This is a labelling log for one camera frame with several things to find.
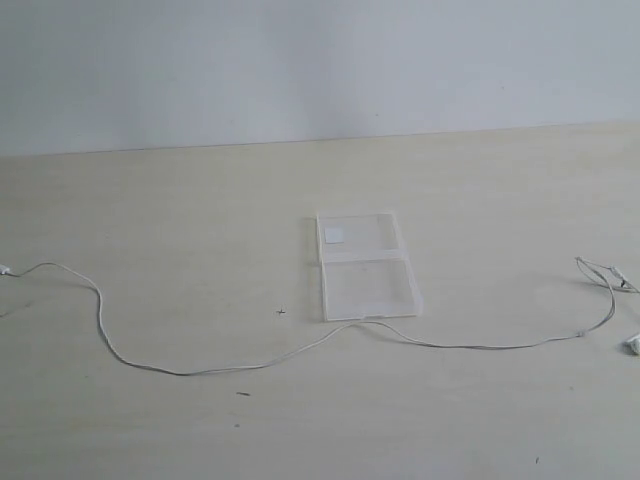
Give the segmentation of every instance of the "white label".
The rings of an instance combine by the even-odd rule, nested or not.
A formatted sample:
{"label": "white label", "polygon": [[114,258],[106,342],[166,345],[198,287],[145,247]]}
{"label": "white label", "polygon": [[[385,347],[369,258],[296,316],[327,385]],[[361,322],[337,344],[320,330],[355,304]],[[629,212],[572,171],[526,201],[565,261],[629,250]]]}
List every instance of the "white label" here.
{"label": "white label", "polygon": [[326,243],[344,243],[344,232],[341,228],[325,228],[324,241]]}

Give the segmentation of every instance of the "table surface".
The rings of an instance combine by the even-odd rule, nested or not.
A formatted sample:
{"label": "table surface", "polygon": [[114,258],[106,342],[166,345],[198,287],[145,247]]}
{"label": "table surface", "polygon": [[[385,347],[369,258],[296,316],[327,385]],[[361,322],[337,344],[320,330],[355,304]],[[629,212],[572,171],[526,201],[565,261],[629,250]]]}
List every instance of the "table surface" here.
{"label": "table surface", "polygon": [[[607,312],[576,255],[640,279],[639,154],[626,123],[4,158],[0,263],[89,275],[132,360],[259,362],[335,326],[316,211],[392,208],[425,313],[390,323],[530,342]],[[640,298],[619,301],[604,328],[536,349],[371,327],[176,378],[116,362],[73,277],[2,277],[2,478],[636,478],[640,360],[619,344]]]}

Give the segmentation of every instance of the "transparent case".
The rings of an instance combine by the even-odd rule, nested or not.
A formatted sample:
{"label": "transparent case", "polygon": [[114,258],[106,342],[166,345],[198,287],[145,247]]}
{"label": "transparent case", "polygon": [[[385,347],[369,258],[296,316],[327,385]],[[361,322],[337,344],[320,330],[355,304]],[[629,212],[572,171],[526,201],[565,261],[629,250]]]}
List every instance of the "transparent case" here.
{"label": "transparent case", "polygon": [[393,212],[316,217],[325,319],[422,313],[409,256]]}

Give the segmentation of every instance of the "white wall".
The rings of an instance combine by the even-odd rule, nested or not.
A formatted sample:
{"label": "white wall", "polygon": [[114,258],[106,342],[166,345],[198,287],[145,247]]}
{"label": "white wall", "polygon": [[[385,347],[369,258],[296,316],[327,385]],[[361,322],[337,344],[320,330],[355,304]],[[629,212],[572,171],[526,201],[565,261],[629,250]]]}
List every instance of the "white wall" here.
{"label": "white wall", "polygon": [[637,0],[0,0],[0,155],[640,118]]}

